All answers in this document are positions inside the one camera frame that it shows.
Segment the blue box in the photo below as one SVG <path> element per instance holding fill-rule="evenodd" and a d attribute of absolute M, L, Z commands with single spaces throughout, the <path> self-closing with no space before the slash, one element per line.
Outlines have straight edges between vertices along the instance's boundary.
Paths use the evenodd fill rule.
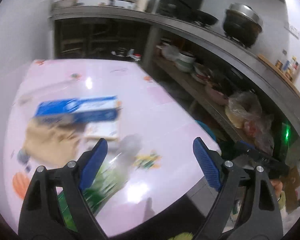
<path fill-rule="evenodd" d="M 117 96 L 45 101 L 34 115 L 39 122 L 58 124 L 112 121 L 117 116 Z"/>

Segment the shelf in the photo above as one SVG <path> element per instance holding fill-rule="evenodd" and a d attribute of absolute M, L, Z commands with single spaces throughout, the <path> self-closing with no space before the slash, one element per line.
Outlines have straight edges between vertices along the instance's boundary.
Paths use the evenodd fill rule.
<path fill-rule="evenodd" d="M 188 73 L 183 73 L 178 70 L 171 61 L 156 57 L 154 62 L 182 86 L 209 114 L 211 114 L 232 140 L 243 140 L 254 144 L 252 140 L 245 135 L 243 130 L 237 129 L 232 125 L 225 114 L 224 106 L 216 104 L 209 98 L 204 89 L 204 85 L 195 81 Z"/>

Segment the cooking pot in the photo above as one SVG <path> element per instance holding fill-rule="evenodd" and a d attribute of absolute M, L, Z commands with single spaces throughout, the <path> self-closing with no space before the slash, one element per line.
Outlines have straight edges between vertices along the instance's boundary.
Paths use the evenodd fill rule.
<path fill-rule="evenodd" d="M 234 3 L 226 10 L 223 30 L 227 36 L 239 40 L 246 47 L 251 47 L 262 32 L 262 25 L 262 19 L 251 7 Z"/>

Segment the plastic bag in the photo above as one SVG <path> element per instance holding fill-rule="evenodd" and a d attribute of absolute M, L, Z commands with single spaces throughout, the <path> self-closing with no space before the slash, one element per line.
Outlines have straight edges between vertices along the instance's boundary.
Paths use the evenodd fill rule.
<path fill-rule="evenodd" d="M 274 140 L 269 132 L 257 134 L 254 138 L 254 143 L 260 150 L 272 156 Z"/>
<path fill-rule="evenodd" d="M 237 92 L 229 97 L 229 110 L 236 117 L 255 120 L 261 117 L 262 108 L 258 97 L 248 92 Z"/>
<path fill-rule="evenodd" d="M 255 120 L 246 121 L 243 125 L 245 133 L 255 138 L 257 134 L 268 133 L 274 119 L 273 114 L 262 116 Z"/>
<path fill-rule="evenodd" d="M 245 133 L 254 138 L 255 145 L 271 156 L 274 149 L 274 139 L 270 134 L 273 119 L 273 115 L 270 114 L 256 120 L 246 121 L 243 126 Z"/>
<path fill-rule="evenodd" d="M 161 50 L 162 56 L 170 61 L 176 61 L 179 56 L 179 49 L 172 45 L 166 45 Z"/>

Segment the blue gripper pad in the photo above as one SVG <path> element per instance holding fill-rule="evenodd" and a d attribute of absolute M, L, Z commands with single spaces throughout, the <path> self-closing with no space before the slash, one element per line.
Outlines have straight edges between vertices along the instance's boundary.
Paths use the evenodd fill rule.
<path fill-rule="evenodd" d="M 252 145 L 250 143 L 247 143 L 245 141 L 240 141 L 240 142 L 243 143 L 243 144 L 245 144 L 245 145 L 247 145 L 247 146 L 249 146 L 251 149 L 255 149 L 254 145 Z"/>
<path fill-rule="evenodd" d="M 194 156 L 196 157 L 209 186 L 215 188 L 215 190 L 219 192 L 222 187 L 220 171 L 211 159 L 208 151 L 208 147 L 203 143 L 201 138 L 198 137 L 193 141 Z"/>
<path fill-rule="evenodd" d="M 107 152 L 108 152 L 108 143 L 104 139 L 100 139 L 100 143 L 92 149 L 94 151 L 88 160 L 87 164 L 83 168 L 80 176 L 79 189 L 81 191 L 85 190 L 88 187 L 91 187 L 93 180 L 95 179 L 101 164 L 103 163 Z"/>

